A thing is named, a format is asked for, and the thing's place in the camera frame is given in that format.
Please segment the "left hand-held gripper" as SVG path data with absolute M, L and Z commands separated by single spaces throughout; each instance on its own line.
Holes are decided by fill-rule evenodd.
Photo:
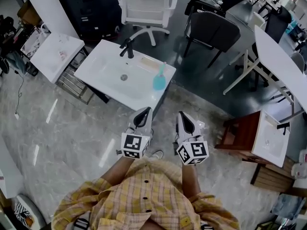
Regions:
M 145 107 L 137 111 L 133 122 L 128 124 L 126 130 L 121 134 L 120 149 L 117 155 L 126 158 L 142 159 L 153 137 L 152 129 L 153 110 Z

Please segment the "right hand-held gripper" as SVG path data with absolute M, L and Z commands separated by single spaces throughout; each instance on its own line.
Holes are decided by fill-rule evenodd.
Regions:
M 197 122 L 183 111 L 177 114 L 173 145 L 175 155 L 179 156 L 184 165 L 200 164 L 209 157 L 207 141 Z

